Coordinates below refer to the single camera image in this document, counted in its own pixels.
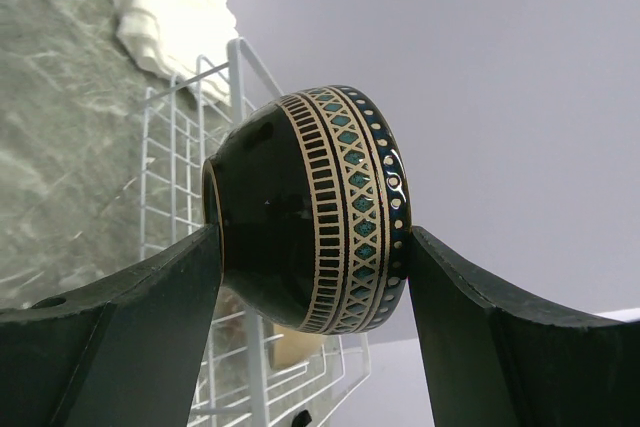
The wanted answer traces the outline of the black patterned bowl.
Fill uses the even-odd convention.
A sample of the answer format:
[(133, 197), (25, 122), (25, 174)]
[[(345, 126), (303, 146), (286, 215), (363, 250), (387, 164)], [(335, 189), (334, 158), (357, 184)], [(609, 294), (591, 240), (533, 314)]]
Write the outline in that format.
[(363, 333), (403, 293), (411, 244), (405, 169), (381, 111), (329, 85), (279, 97), (202, 169), (222, 282), (263, 318), (304, 333)]

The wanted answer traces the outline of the beige speckled bowl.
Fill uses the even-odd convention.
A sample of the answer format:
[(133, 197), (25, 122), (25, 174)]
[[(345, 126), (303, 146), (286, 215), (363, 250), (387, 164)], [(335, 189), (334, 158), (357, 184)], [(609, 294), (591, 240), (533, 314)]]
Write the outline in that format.
[(269, 363), (276, 371), (306, 361), (320, 351), (327, 339), (325, 335), (298, 332), (278, 324), (271, 324), (266, 333), (275, 336), (269, 347)]

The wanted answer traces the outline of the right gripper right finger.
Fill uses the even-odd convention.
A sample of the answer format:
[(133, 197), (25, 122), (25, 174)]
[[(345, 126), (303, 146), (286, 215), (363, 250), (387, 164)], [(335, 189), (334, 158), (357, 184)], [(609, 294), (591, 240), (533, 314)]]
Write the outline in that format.
[(529, 293), (413, 231), (409, 287), (438, 426), (635, 426), (639, 325)]

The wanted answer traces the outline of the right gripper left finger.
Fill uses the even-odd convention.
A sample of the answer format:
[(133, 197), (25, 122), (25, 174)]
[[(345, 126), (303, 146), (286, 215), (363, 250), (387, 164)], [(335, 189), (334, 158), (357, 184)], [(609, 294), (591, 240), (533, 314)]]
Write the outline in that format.
[(5, 426), (183, 426), (221, 284), (206, 226), (84, 287), (1, 314)]

